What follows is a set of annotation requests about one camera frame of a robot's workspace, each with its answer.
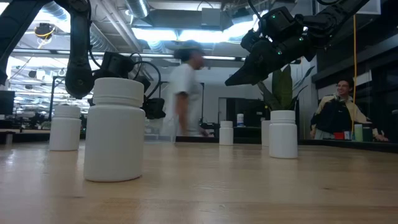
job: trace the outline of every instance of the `potted plant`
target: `potted plant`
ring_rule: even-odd
[[[294,109],[299,94],[307,86],[301,88],[295,97],[293,97],[293,92],[302,86],[313,68],[308,69],[304,77],[294,85],[290,65],[287,65],[283,70],[274,71],[272,74],[272,92],[267,89],[263,82],[257,84],[264,103],[271,109],[271,122],[263,121],[261,127],[262,145],[269,146],[271,157],[297,158],[297,126]]]

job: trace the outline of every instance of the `wooden table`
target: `wooden table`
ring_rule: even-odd
[[[77,152],[0,146],[0,223],[398,223],[398,155],[301,146],[148,144],[144,174],[83,179]]]

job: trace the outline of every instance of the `green leaf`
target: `green leaf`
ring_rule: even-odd
[[[267,89],[265,84],[263,82],[257,83],[257,86],[259,87],[262,97],[264,99],[264,103],[268,105],[271,110],[282,110],[283,107],[280,105],[280,103],[276,100],[274,95]]]
[[[289,107],[287,108],[288,110],[294,110],[297,98],[299,98],[299,94],[301,91],[303,91],[307,86],[303,87],[300,91],[298,91],[298,94],[293,98],[292,102],[290,102]]]
[[[313,68],[315,68],[315,66],[312,66],[310,69],[307,70],[307,72],[305,73],[304,77],[297,81],[296,83],[294,83],[293,85],[293,91],[295,91],[296,89],[298,89],[301,85],[303,85],[304,80],[311,74]]]
[[[272,93],[283,108],[288,108],[292,102],[292,69],[287,65],[283,72],[276,71],[272,75]]]

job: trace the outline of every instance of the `ceiling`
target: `ceiling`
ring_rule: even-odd
[[[116,19],[116,16],[111,16],[111,19],[116,21],[116,24],[119,26],[118,29],[115,27],[115,23],[111,22],[109,16],[107,16],[103,8],[101,8],[99,1],[102,3],[107,1],[108,4],[115,8],[118,16],[123,20],[122,24]],[[311,0],[300,0],[298,3],[286,0],[253,0],[253,3],[260,12],[277,6],[287,6],[291,10],[292,14],[311,13]],[[223,11],[223,13],[228,13],[229,17],[231,17],[231,15],[233,15],[238,8],[245,7],[248,9],[249,13],[252,14],[252,11],[249,9],[246,0],[218,0],[208,2],[199,0],[148,0],[148,4],[151,12],[156,10],[201,11],[202,9],[209,9],[212,7],[215,9],[220,9],[220,11]],[[6,3],[0,2],[0,11],[2,11],[2,9],[5,7]],[[126,31],[121,29],[121,27],[123,28],[123,26],[125,26],[130,30],[132,27],[134,27],[134,24],[131,24],[131,17],[129,13],[127,13],[128,9],[125,0],[91,0],[91,8],[91,19],[95,27],[98,28],[96,30],[98,31],[101,40],[105,41],[106,44],[108,44],[114,51],[129,53],[135,51],[135,48],[137,48],[141,49],[141,52],[152,52],[148,41],[146,40],[133,40],[136,45],[132,46],[129,44],[131,40],[126,41],[126,39],[123,38],[123,35],[126,36]],[[43,41],[42,39],[39,39],[34,33],[35,27],[43,22],[55,26],[55,31],[49,41]],[[66,31],[62,26],[63,25],[54,22],[53,18],[46,16],[46,13],[41,12],[31,24],[25,35],[22,37],[21,41],[17,45],[17,48],[37,49],[40,47],[41,49],[69,50],[70,36],[68,31]],[[242,34],[246,32],[245,29],[248,30],[251,29],[251,27],[244,27]],[[180,36],[181,30],[176,31],[176,33]],[[202,43],[202,45],[206,54],[209,56],[215,55],[221,57],[245,57],[248,53],[239,45],[239,38],[241,37],[234,38],[234,41],[226,40],[222,42],[211,42],[212,39],[208,38],[210,40],[205,41]],[[171,54],[173,49],[176,49],[179,45],[179,42],[176,42],[175,40],[160,40],[160,42],[164,46],[163,50],[165,54]],[[145,60],[152,61],[158,65],[163,80],[167,80],[168,74],[173,70],[173,66],[178,65],[175,60],[171,59],[145,58]],[[23,111],[36,111],[48,114],[52,77],[56,75],[64,75],[65,70],[67,69],[67,64],[67,58],[59,57],[57,55],[28,54],[22,56],[18,54],[12,54],[12,57],[9,58],[7,74],[9,77],[12,77],[9,80],[9,88],[16,91],[16,110],[18,110],[19,113],[22,113]],[[242,64],[242,62],[207,60],[207,68],[200,72],[203,79],[202,81],[211,82],[212,80],[217,80],[218,78],[220,78],[220,80],[224,80]],[[98,69],[98,67],[92,61],[90,61],[90,65],[93,70]],[[147,73],[154,78],[154,80],[157,79],[153,69],[148,67],[146,70]],[[54,104],[57,105],[68,103],[71,105],[78,105],[86,113],[89,107],[86,100],[87,98],[91,98],[91,96],[89,95],[82,100],[71,98],[67,94],[62,81],[62,78],[56,80],[58,85],[55,88]]]

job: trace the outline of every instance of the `blurry person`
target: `blurry person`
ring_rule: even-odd
[[[196,78],[196,70],[205,65],[203,49],[198,42],[188,40],[174,52],[182,64],[169,78],[162,132],[174,136],[207,136],[199,127],[202,87]]]
[[[337,83],[335,94],[322,98],[311,119],[311,137],[313,139],[334,139],[333,133],[351,131],[353,117],[355,117],[355,123],[372,123],[353,103],[353,99],[349,95],[353,88],[353,79],[344,78]],[[375,127],[373,128],[373,137],[378,141],[388,141],[387,138],[379,134]]]

